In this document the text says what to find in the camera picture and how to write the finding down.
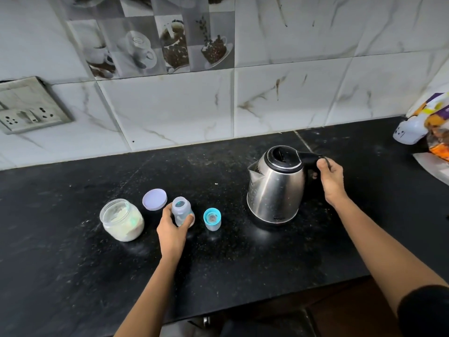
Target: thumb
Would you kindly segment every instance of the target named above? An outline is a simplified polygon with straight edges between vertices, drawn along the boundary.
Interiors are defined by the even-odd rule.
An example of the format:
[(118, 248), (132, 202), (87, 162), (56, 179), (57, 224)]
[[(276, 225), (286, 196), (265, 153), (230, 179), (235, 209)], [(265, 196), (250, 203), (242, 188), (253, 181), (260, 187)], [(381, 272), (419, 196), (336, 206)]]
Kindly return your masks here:
[(189, 214), (189, 215), (187, 215), (184, 222), (182, 223), (182, 225), (179, 228), (181, 228), (182, 230), (184, 230), (187, 233), (187, 230), (189, 229), (189, 227), (193, 221), (194, 221), (193, 214)]
[(329, 166), (327, 164), (326, 159), (320, 158), (317, 161), (317, 167), (320, 170), (321, 175), (329, 175), (330, 174)]

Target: person's left hand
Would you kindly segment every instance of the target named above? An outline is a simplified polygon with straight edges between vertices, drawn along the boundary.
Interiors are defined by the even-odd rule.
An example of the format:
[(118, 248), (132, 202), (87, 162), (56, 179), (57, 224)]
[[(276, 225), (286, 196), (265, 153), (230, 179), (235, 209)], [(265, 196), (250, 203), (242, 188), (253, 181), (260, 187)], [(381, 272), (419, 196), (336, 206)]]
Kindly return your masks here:
[(161, 244), (162, 258), (177, 263), (184, 249), (187, 230), (193, 222), (194, 217), (192, 214), (189, 214), (180, 227), (175, 226), (171, 219), (171, 205), (168, 204), (163, 209), (162, 218), (156, 232), (158, 232), (159, 242)]

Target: person's right arm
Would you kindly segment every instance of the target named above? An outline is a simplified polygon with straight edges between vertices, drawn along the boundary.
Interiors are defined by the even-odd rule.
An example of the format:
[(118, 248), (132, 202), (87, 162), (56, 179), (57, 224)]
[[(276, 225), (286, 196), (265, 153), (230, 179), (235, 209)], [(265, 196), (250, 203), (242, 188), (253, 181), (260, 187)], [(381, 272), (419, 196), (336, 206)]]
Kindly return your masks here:
[(393, 312), (397, 314), (401, 300), (413, 290), (427, 285), (449, 286), (357, 207), (344, 190), (343, 168), (330, 158), (328, 161), (330, 170), (325, 159), (317, 162), (326, 201), (337, 211)]

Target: forearm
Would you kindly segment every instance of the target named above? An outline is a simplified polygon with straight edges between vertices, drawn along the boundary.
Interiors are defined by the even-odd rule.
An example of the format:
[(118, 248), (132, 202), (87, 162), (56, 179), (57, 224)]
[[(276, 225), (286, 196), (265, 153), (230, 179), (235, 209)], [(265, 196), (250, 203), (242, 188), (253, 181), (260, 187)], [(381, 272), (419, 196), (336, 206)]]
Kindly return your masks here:
[(401, 299), (425, 285), (447, 283), (395, 238), (380, 228), (349, 198), (335, 209), (390, 307), (396, 314)]
[(162, 258), (115, 337), (158, 337), (167, 308), (176, 260)]

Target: black kettle lid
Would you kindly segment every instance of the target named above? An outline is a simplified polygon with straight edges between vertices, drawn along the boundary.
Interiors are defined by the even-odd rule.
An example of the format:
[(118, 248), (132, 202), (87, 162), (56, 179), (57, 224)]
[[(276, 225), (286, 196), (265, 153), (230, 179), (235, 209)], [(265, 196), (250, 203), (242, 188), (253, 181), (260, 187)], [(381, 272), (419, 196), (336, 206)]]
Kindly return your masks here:
[(291, 174), (303, 168), (298, 151), (292, 147), (272, 147), (266, 152), (264, 159), (271, 169), (284, 174)]

